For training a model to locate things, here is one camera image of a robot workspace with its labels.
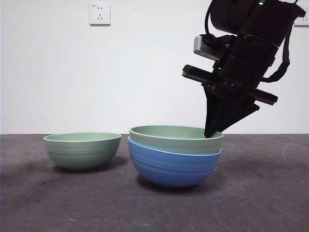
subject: gray floor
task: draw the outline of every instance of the gray floor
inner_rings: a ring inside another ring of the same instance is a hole
[[[309,135],[227,135],[212,175],[176,190],[138,175],[126,135],[83,173],[55,167],[42,137],[1,136],[1,232],[309,231]]]

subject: electrical outlet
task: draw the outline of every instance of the electrical outlet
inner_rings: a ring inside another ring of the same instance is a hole
[[[89,6],[89,23],[90,25],[110,25],[111,5],[91,4]]]
[[[309,27],[309,4],[299,4],[299,6],[306,11],[306,15],[303,18],[298,17],[294,21],[295,27]]]

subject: cable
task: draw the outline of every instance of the cable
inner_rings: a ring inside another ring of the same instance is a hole
[[[210,5],[209,5],[209,8],[207,10],[207,13],[206,13],[206,18],[205,18],[205,31],[206,31],[206,35],[210,34],[209,33],[209,28],[208,28],[208,19],[209,19],[209,15],[211,14],[211,9],[212,9],[214,1],[215,0],[211,1]]]

